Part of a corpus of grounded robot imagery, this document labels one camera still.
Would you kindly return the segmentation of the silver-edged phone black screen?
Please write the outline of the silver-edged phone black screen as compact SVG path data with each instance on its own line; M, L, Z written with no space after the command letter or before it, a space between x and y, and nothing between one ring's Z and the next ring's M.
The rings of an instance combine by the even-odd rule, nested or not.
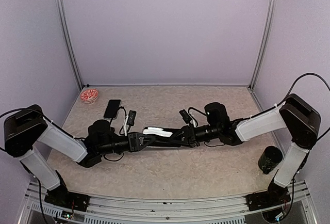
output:
M165 129L166 131L170 131L172 133L179 131L179 129L174 129L174 128L164 128L164 127L161 127L161 128ZM160 137L160 136L156 136L156 137L157 137L157 140L164 141L164 142L166 142L166 140L168 139L168 137Z

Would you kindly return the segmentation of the clear magsafe phone case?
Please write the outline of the clear magsafe phone case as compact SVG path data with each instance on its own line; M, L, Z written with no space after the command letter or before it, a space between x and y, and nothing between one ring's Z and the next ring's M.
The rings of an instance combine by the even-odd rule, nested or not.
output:
M160 127L145 127L142 131L144 135L156 135L160 137L171 137L172 132L166 131L163 128Z

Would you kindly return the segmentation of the large black teal-edged phone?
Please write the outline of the large black teal-edged phone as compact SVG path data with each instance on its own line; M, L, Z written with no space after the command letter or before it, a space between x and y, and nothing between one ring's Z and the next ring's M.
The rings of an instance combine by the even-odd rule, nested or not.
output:
M121 106L121 100L119 99L109 100L103 115L104 119L116 119L120 106Z

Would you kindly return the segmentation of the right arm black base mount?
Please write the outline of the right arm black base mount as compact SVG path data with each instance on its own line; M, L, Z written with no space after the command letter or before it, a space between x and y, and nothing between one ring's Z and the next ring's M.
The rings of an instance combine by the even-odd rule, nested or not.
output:
M249 211L266 209L269 207L290 202L291 197L288 187L281 187L272 180L265 191L252 193L245 196Z

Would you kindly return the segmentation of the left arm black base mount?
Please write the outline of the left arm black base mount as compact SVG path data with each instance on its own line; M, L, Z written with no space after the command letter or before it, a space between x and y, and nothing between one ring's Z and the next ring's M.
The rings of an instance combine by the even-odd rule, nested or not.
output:
M69 191L60 173L55 172L59 177L60 185L53 190L47 190L44 201L73 211L86 212L90 196Z

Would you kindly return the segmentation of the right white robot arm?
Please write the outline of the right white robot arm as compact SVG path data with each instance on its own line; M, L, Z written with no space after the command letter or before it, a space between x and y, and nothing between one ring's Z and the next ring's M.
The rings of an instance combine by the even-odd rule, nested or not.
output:
M169 142L189 146L218 138L225 145L237 146L267 133L286 132L291 136L291 144L273 178L276 185L263 195L266 204L277 204L284 196L282 188L289 185L319 139L320 114L294 93L248 118L230 120L226 107L218 102L207 104L204 110L207 125L174 129Z

